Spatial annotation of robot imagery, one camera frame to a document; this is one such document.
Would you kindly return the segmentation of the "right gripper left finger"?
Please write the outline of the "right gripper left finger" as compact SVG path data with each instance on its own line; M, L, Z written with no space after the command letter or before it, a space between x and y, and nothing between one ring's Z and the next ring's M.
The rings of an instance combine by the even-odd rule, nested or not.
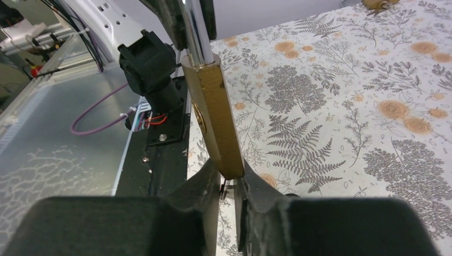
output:
M220 174L212 160L166 196L49 197L5 255L215 255Z

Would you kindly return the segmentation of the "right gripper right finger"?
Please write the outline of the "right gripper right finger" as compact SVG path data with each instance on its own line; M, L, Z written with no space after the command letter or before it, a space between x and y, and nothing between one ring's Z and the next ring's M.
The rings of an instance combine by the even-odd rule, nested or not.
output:
M288 196L249 164L235 186L243 255L437 255L415 211L399 199Z

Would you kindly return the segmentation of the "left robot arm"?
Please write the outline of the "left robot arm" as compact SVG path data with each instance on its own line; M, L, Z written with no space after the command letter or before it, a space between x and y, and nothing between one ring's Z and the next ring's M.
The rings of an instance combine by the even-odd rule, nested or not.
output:
M123 70L131 90L152 111L167 114L182 98L171 75L176 51L188 50L192 64L214 62L216 39L212 1L68 1L67 5L99 41L108 60Z

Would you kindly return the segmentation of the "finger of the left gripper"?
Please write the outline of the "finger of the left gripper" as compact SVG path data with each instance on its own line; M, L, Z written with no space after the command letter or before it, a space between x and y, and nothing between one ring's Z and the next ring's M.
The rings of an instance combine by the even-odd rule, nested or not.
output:
M206 29L211 41L217 39L216 19L213 0L200 0Z
M182 9L177 0L140 0L155 14L178 50L187 49L187 36Z

